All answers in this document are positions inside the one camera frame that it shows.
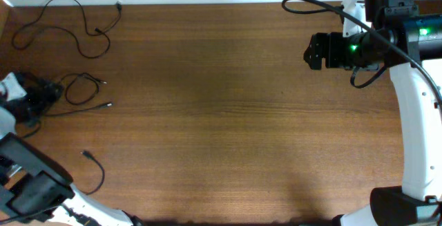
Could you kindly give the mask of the black usb cable thin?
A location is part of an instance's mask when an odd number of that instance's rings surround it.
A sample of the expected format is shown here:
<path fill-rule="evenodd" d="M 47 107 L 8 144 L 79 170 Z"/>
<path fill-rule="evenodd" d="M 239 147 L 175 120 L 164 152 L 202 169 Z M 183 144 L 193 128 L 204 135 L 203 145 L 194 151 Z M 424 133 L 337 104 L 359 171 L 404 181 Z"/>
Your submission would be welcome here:
<path fill-rule="evenodd" d="M 89 73 L 69 73 L 61 77 L 57 84 L 64 89 L 66 102 L 73 106 L 85 105 L 99 94 L 106 81 Z"/>

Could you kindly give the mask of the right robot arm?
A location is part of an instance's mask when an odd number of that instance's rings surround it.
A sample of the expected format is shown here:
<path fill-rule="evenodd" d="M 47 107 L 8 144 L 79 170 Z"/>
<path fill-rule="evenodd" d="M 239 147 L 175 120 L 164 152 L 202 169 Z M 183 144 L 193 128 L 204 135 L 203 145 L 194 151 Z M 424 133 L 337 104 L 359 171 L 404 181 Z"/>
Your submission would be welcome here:
<path fill-rule="evenodd" d="M 420 15 L 414 0 L 318 2 L 343 31 L 316 33 L 304 59 L 313 70 L 390 74 L 403 135 L 402 183 L 372 190 L 369 203 L 333 225 L 441 224 L 441 16 Z"/>

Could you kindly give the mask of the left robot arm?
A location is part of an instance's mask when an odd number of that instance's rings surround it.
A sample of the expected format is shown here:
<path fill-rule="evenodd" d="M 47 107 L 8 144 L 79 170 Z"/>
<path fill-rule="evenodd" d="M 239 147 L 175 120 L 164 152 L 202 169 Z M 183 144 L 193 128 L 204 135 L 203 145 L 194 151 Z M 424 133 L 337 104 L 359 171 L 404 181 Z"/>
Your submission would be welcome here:
<path fill-rule="evenodd" d="M 1 224 L 142 225 L 137 216 L 79 190 L 61 165 L 17 135 L 17 124 L 40 127 L 41 116 L 62 91 L 31 73 L 11 72 L 1 80 L 1 211 L 8 215 Z"/>

